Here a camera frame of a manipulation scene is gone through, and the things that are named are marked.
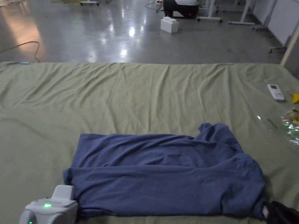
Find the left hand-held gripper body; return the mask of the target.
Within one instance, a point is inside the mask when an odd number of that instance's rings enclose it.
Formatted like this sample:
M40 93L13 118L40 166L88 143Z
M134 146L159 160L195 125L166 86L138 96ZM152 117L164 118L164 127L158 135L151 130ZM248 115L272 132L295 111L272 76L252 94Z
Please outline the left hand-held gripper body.
M52 197L30 202L20 216L20 224L74 224L78 203L74 200L74 187L56 186Z

